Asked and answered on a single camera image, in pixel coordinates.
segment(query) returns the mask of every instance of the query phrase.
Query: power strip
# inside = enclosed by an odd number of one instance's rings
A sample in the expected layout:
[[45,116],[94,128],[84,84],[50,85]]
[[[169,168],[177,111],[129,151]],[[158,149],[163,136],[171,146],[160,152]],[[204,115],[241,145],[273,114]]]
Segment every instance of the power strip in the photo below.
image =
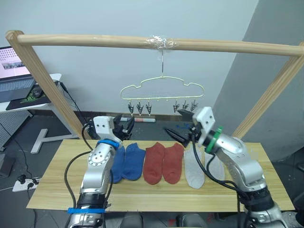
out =
[[13,187],[13,192],[17,192],[17,191],[27,191],[27,190],[32,190],[35,189],[38,185],[34,184],[33,187],[28,189],[28,184],[33,183],[32,179],[25,179],[25,183],[21,184],[20,181],[16,181],[15,185]]

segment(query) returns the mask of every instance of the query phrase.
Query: white desk leg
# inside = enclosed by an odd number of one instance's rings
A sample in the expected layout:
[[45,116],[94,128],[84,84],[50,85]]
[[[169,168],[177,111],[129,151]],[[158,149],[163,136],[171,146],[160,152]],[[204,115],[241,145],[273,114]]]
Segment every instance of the white desk leg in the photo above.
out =
[[52,141],[58,141],[63,139],[74,139],[78,138],[78,135],[73,131],[73,129],[68,125],[68,123],[65,121],[65,119],[60,115],[60,113],[57,111],[57,109],[53,106],[52,103],[49,104],[49,107],[54,112],[54,114],[58,117],[58,119],[63,123],[63,125],[71,132],[71,134],[68,135],[61,135],[61,136],[55,136],[55,137],[48,137],[45,138],[47,135],[48,130],[42,129],[35,141],[35,144],[31,150],[30,153],[38,153],[40,150],[40,147],[42,143],[44,142],[52,142]]
[[75,136],[75,135],[72,135],[72,134],[45,138],[47,133],[48,133],[47,129],[41,129],[41,131],[40,131],[40,133],[39,133],[39,135],[38,135],[30,153],[39,153],[39,150],[40,150],[40,147],[41,147],[42,143],[45,143],[45,142],[52,142],[52,141],[58,141],[58,140],[63,140],[63,139],[78,138],[78,136]]

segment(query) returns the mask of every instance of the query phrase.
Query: sock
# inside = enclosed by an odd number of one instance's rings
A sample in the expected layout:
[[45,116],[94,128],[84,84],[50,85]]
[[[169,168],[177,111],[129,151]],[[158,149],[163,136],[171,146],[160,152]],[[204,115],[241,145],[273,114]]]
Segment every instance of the sock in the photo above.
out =
[[165,147],[157,142],[153,147],[146,148],[143,166],[143,178],[149,184],[157,184],[162,179],[162,161]]
[[[201,161],[203,153],[198,148],[196,148],[196,151],[198,153],[199,160]],[[189,150],[184,152],[184,162],[186,180],[189,186],[194,189],[199,189],[205,182],[205,174],[195,159],[192,146]]]
[[145,153],[144,150],[138,148],[137,143],[128,145],[123,165],[123,178],[135,181],[141,177]]
[[[207,169],[207,163],[210,161],[210,159],[213,156],[209,153],[205,152],[205,168]],[[223,181],[225,179],[225,170],[224,170],[224,164],[220,161],[220,159],[215,156],[213,161],[209,165],[209,171],[211,175],[220,180]]]
[[116,151],[116,154],[114,157],[114,163],[111,168],[111,171],[113,173],[113,183],[114,184],[120,182],[120,180],[122,179],[124,154],[125,154],[124,147],[121,147]]
[[172,147],[165,148],[162,174],[164,179],[170,184],[176,184],[181,178],[181,160],[183,154],[183,146],[177,143]]

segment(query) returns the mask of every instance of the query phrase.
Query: laptop screen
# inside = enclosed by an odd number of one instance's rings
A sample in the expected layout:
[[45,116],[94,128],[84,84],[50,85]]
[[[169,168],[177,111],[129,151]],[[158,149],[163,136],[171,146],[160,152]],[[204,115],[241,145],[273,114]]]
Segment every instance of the laptop screen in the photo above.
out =
[[28,74],[30,72],[12,47],[0,47],[0,79]]

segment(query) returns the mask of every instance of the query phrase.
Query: blue sock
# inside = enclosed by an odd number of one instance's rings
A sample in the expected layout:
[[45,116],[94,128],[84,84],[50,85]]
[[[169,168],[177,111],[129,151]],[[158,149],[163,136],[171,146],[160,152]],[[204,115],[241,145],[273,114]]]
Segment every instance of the blue sock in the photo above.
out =
[[124,147],[119,148],[116,151],[115,157],[114,157],[114,163],[111,168],[111,171],[113,173],[113,183],[116,184],[120,182],[122,179],[122,173],[123,173],[123,167],[124,167],[124,155],[125,150]]
[[143,171],[146,151],[139,149],[137,143],[130,144],[125,153],[122,177],[131,181],[139,179]]

